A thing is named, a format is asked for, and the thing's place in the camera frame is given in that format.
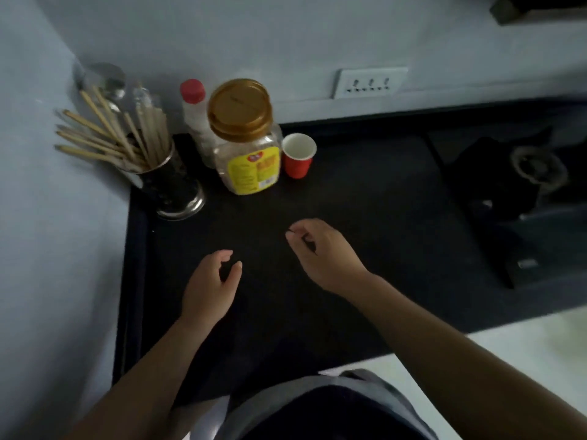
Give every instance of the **utensil holder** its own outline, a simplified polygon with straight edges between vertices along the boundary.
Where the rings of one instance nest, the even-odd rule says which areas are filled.
[[[186,219],[204,206],[202,186],[187,174],[186,166],[173,143],[169,155],[156,168],[142,173],[124,169],[120,171],[153,201],[157,214],[163,219]]]

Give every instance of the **brown lid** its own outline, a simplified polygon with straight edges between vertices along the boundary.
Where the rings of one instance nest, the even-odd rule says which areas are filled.
[[[235,79],[210,96],[208,119],[212,131],[231,142],[251,142],[267,135],[273,111],[265,87],[255,80]]]

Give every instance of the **white bottle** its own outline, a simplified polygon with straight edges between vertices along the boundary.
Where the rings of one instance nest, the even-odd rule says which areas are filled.
[[[180,85],[183,98],[184,121],[190,129],[190,134],[195,140],[195,146],[202,157],[204,165],[208,168],[214,166],[214,148],[220,143],[220,138],[210,129],[206,90],[200,80],[188,79]]]

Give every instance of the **paper cup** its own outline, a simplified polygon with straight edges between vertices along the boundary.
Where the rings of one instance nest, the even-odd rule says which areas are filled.
[[[310,169],[312,158],[318,149],[310,136],[289,134],[283,139],[283,168],[289,177],[301,179]]]

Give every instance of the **person's left hand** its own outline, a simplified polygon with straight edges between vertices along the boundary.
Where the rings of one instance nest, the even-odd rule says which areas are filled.
[[[231,255],[232,250],[215,251],[202,259],[191,275],[180,317],[188,327],[209,332],[226,315],[242,274],[242,262],[239,261],[232,266],[226,281],[220,281],[220,266],[229,261]]]

